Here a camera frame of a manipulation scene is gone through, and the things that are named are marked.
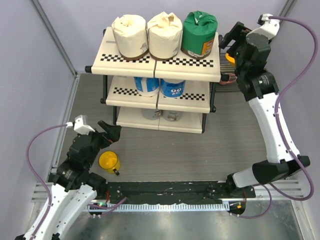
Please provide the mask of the green paper roll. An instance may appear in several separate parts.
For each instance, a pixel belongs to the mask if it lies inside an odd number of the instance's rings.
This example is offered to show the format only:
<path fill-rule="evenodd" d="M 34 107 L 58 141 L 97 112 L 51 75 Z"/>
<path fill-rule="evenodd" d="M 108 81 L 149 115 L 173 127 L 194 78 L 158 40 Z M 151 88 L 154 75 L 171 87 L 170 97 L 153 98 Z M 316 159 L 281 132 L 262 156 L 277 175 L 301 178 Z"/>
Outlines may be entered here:
<path fill-rule="evenodd" d="M 214 15 L 202 11 L 190 12 L 183 22 L 181 51 L 194 59 L 203 59 L 213 48 L 218 28 Z"/>

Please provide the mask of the grey paper roll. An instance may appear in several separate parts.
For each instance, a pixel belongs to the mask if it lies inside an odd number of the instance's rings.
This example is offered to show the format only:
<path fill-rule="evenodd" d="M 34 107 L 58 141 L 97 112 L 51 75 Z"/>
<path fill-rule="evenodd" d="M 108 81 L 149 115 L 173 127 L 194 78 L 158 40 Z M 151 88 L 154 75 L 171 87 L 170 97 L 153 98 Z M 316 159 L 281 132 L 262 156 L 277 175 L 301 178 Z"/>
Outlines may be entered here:
<path fill-rule="evenodd" d="M 147 120 L 157 120 L 162 116 L 162 111 L 159 109 L 142 109 L 142 116 Z"/>
<path fill-rule="evenodd" d="M 177 122 L 179 121 L 183 116 L 182 111 L 176 111 L 176 110 L 163 110 L 162 111 L 162 117 L 169 122 Z"/>

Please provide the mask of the blue roll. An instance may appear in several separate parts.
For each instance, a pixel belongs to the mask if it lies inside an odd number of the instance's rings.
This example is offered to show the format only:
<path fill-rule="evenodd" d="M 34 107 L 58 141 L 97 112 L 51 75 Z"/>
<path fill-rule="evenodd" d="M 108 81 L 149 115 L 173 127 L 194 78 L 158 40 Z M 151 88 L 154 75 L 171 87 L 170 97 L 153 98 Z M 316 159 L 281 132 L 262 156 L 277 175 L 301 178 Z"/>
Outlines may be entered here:
<path fill-rule="evenodd" d="M 160 79 L 160 91 L 167 98 L 178 98 L 184 93 L 185 80 Z"/>
<path fill-rule="evenodd" d="M 134 77 L 137 92 L 143 97 L 155 96 L 160 90 L 160 81 L 154 77 Z"/>

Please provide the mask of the blue roll front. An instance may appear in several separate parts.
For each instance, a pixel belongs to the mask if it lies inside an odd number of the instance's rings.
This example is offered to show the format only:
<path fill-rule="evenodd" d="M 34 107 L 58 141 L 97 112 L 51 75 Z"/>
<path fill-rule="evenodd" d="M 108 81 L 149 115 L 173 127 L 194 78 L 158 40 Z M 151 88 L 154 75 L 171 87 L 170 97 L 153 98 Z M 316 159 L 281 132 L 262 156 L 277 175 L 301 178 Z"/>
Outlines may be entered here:
<path fill-rule="evenodd" d="M 185 80 L 160 79 L 160 91 L 167 98 L 178 98 L 184 93 Z"/>

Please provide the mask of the cream paper roll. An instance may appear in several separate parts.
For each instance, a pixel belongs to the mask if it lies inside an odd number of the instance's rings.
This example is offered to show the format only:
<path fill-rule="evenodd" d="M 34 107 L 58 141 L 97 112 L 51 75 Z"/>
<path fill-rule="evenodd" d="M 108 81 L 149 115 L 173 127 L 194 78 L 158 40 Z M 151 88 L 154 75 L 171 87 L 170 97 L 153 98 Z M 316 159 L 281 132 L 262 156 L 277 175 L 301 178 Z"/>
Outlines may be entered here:
<path fill-rule="evenodd" d="M 169 60 L 178 54 L 182 21 L 173 13 L 161 12 L 147 23 L 148 48 L 156 60 Z"/>

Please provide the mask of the cream roll with brown band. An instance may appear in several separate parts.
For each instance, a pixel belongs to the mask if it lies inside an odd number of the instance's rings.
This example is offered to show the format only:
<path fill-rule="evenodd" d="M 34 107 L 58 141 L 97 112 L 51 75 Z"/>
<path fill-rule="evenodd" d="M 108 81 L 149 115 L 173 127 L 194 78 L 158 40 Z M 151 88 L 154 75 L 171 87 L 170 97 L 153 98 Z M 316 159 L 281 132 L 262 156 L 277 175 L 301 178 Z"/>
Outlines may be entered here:
<path fill-rule="evenodd" d="M 149 52 L 146 20 L 142 16 L 117 17 L 111 28 L 117 49 L 126 60 L 138 60 Z"/>

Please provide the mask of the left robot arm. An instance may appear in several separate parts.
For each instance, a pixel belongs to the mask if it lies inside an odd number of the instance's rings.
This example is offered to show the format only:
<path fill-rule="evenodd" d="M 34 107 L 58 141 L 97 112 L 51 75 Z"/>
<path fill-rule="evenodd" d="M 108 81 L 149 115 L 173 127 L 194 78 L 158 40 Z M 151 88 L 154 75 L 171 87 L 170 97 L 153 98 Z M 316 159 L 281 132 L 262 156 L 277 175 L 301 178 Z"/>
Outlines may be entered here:
<path fill-rule="evenodd" d="M 87 117 L 80 115 L 73 122 L 48 127 L 36 134 L 57 128 L 73 128 L 77 136 L 67 152 L 66 160 L 58 166 L 49 187 L 38 175 L 30 162 L 30 148 L 33 137 L 26 148 L 26 161 L 31 172 L 36 176 L 47 193 L 47 199 L 29 230 L 17 240 L 63 240 L 66 233 L 77 220 L 81 212 L 92 200 L 102 199 L 108 184 L 102 176 L 90 172 L 100 150 L 119 141 L 120 125 L 109 125 L 103 120 L 98 122 L 102 132 L 87 124 Z"/>

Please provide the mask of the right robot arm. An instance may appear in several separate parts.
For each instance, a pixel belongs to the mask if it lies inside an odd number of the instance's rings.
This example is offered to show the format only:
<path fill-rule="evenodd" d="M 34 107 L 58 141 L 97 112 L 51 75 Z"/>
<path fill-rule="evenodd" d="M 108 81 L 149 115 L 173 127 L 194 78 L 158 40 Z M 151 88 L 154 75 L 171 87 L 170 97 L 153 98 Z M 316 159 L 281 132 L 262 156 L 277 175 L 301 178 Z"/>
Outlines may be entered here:
<path fill-rule="evenodd" d="M 300 154 L 291 138 L 281 106 L 276 103 L 276 79 L 265 68 L 270 42 L 279 28 L 276 20 L 266 21 L 255 30 L 237 22 L 219 44 L 224 49 L 234 41 L 227 54 L 234 59 L 237 86 L 255 114 L 266 148 L 266 160 L 227 176 L 225 190 L 233 198 L 245 187 L 272 184 L 310 165 L 310 158 Z"/>

